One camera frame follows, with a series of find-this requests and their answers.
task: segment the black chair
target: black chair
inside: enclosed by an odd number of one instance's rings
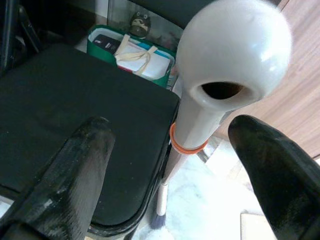
[[[184,28],[211,0],[132,2]],[[157,190],[179,98],[63,44],[40,49],[11,69],[18,4],[6,1],[1,48],[0,195],[18,199],[72,132],[87,118],[101,116],[110,120],[116,143],[88,231],[127,235]]]

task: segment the figurine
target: figurine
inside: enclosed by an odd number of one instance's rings
[[[150,16],[137,11],[130,20],[129,33],[138,38],[145,39],[150,31],[150,27]]]

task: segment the wooden surface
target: wooden surface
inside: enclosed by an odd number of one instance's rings
[[[228,138],[237,115],[255,116],[297,142],[311,157],[320,154],[320,4],[289,0],[282,12],[293,35],[288,72],[272,95],[233,112],[214,135]]]

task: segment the white floor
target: white floor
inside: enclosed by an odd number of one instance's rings
[[[146,225],[133,239],[240,240],[241,213],[262,214],[253,192],[214,175],[194,155],[170,182],[166,226],[154,231]]]

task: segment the black cushion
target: black cushion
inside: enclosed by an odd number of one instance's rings
[[[0,194],[20,193],[81,123],[102,116],[115,145],[92,222],[131,219],[163,161],[178,104],[150,81],[52,46],[0,80]]]

